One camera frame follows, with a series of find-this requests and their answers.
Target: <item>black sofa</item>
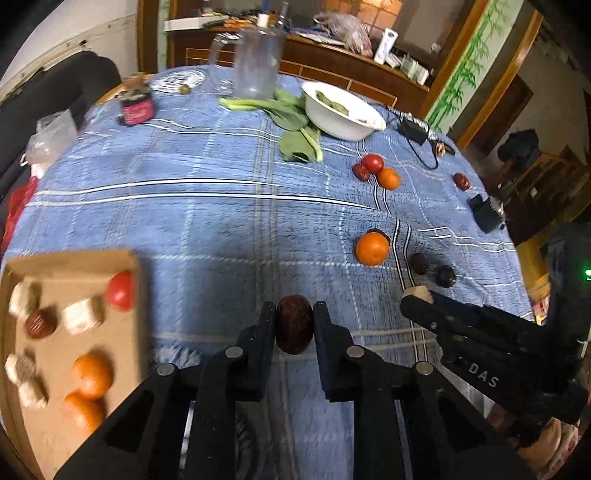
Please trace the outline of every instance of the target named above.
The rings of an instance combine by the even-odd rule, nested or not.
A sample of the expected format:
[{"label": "black sofa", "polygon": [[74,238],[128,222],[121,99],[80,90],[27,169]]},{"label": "black sofa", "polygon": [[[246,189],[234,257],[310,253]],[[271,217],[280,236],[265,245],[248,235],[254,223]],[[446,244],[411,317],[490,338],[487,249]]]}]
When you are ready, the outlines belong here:
[{"label": "black sofa", "polygon": [[0,105],[0,238],[12,192],[25,185],[29,167],[19,165],[37,120],[69,108],[78,128],[84,115],[106,92],[121,83],[115,64],[91,51],[76,53],[36,73]]}]

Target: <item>white plate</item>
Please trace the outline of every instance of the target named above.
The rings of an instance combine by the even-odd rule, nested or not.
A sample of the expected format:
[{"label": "white plate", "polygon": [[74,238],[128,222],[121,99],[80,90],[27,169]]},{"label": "white plate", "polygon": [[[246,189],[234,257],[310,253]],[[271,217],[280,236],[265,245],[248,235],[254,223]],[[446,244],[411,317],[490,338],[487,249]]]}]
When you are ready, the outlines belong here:
[{"label": "white plate", "polygon": [[199,70],[181,70],[150,82],[150,88],[158,92],[178,93],[181,85],[188,85],[189,88],[194,89],[201,85],[204,80],[205,75]]}]

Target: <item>doorway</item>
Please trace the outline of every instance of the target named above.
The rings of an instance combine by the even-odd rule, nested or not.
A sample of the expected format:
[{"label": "doorway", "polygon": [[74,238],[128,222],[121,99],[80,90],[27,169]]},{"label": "doorway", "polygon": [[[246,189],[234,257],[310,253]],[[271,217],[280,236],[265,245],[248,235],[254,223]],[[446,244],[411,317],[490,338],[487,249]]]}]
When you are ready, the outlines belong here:
[{"label": "doorway", "polygon": [[472,143],[487,157],[499,144],[511,125],[534,96],[523,79],[516,75]]}]

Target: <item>red bag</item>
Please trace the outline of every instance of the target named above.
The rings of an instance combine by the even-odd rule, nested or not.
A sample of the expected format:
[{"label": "red bag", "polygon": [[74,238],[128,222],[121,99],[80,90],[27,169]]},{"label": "red bag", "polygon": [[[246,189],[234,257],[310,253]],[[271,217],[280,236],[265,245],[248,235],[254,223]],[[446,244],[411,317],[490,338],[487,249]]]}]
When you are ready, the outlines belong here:
[{"label": "red bag", "polygon": [[23,185],[12,192],[10,204],[8,205],[6,228],[4,229],[4,236],[2,237],[2,245],[0,247],[2,255],[6,252],[10,240],[12,240],[12,234],[17,226],[18,219],[27,206],[27,203],[29,203],[31,197],[34,195],[38,183],[39,179],[37,177],[31,177],[28,184]]}]

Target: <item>plastic bag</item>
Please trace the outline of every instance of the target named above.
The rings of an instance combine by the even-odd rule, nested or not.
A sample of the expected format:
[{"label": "plastic bag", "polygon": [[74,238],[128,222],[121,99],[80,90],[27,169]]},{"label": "plastic bag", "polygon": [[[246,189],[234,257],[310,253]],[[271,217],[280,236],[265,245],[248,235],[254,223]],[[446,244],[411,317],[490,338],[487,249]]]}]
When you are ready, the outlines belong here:
[{"label": "plastic bag", "polygon": [[349,50],[364,57],[373,55],[368,32],[359,18],[349,14],[322,12],[314,16],[314,21],[344,42]]},{"label": "plastic bag", "polygon": [[27,142],[25,161],[21,161],[21,165],[29,164],[31,175],[42,178],[77,135],[69,109],[44,116],[37,121],[37,133]]}]

